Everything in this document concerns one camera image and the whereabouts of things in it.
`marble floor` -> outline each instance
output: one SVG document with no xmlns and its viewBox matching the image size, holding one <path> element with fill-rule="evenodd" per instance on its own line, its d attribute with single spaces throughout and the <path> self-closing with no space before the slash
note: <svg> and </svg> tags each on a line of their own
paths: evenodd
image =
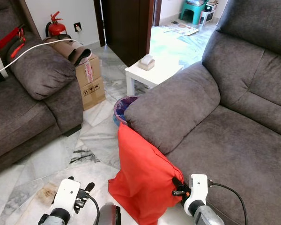
<svg viewBox="0 0 281 225">
<path fill-rule="evenodd" d="M 209 24 L 189 37 L 153 27 L 150 53 L 156 57 L 176 57 L 184 67 L 199 61 L 216 24 Z M 106 100 L 84 112 L 82 129 L 69 137 L 61 136 L 41 149 L 16 162 L 0 173 L 0 225 L 37 224 L 45 208 L 37 206 L 35 197 L 48 182 L 58 186 L 70 175 L 82 183 L 95 183 L 92 195 L 99 206 L 116 201 L 107 192 L 107 180 L 114 178 L 119 170 L 117 126 L 112 120 L 113 106 L 126 95 L 124 63 L 107 46 L 94 49 L 100 58 Z M 137 95 L 147 91 L 136 83 Z M 86 207 L 71 224 L 88 224 L 95 220 L 95 207 Z M 122 210 L 122 224 L 136 222 Z M 158 220 L 159 225 L 189 225 L 191 219 L 182 206 L 169 208 Z"/>
</svg>

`trash bin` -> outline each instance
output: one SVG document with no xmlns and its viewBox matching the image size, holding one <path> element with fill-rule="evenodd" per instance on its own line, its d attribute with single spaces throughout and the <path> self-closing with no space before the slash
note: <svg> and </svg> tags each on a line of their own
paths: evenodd
<svg viewBox="0 0 281 225">
<path fill-rule="evenodd" d="M 113 108 L 113 121 L 117 126 L 120 126 L 120 122 L 127 125 L 126 119 L 124 117 L 124 112 L 126 108 L 128 108 L 128 106 L 138 98 L 139 97 L 137 96 L 127 96 L 117 101 Z"/>
</svg>

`gray metal part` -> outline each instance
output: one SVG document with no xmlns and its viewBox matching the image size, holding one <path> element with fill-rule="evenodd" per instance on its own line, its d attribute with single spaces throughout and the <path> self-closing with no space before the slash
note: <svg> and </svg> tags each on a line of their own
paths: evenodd
<svg viewBox="0 0 281 225">
<path fill-rule="evenodd" d="M 116 206 L 108 202 L 100 209 L 100 220 L 98 225 L 115 225 L 116 224 Z"/>
<path fill-rule="evenodd" d="M 195 225 L 225 225 L 222 219 L 207 205 L 198 207 L 193 221 Z"/>
<path fill-rule="evenodd" d="M 48 216 L 42 225 L 65 225 L 65 222 L 61 218 Z"/>
</svg>

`teal stool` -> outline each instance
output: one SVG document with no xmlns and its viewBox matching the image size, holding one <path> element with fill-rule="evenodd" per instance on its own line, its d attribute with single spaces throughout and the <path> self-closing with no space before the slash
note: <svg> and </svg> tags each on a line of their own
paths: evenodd
<svg viewBox="0 0 281 225">
<path fill-rule="evenodd" d="M 205 1 L 205 3 L 201 6 L 193 6 L 193 5 L 190 5 L 190 4 L 187 4 L 186 1 L 182 7 L 182 12 L 181 12 L 181 15 L 180 15 L 180 20 L 182 20 L 183 18 L 183 14 L 185 12 L 185 10 L 191 10 L 193 11 L 193 18 L 192 18 L 192 23 L 193 25 L 197 25 L 199 24 L 199 19 L 200 19 L 200 16 L 201 16 L 201 12 L 205 10 L 205 5 L 206 5 L 207 1 Z"/>
</svg>

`wooden door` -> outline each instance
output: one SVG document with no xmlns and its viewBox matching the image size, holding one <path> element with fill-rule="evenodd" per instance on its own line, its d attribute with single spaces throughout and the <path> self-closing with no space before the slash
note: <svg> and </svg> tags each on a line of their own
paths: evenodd
<svg viewBox="0 0 281 225">
<path fill-rule="evenodd" d="M 101 0 L 107 45 L 129 67 L 150 51 L 154 0 Z"/>
</svg>

